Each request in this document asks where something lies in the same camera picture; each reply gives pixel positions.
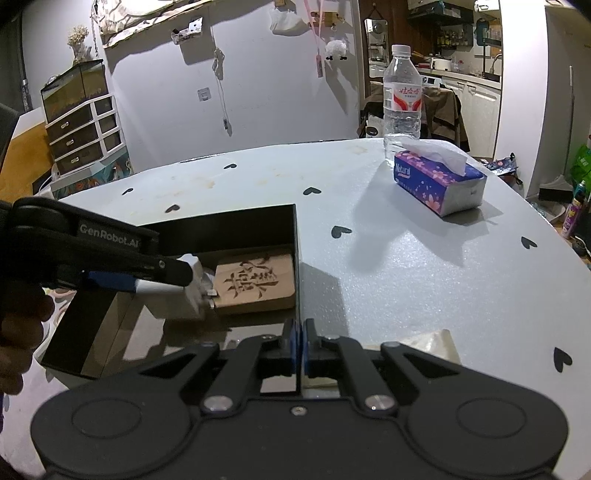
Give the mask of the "person's left hand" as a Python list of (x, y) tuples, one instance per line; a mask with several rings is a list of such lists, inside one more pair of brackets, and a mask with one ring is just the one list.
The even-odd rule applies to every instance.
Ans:
[(33, 352), (42, 343), (44, 323), (54, 301), (41, 287), (10, 292), (1, 301), (1, 393), (17, 395), (30, 369)]

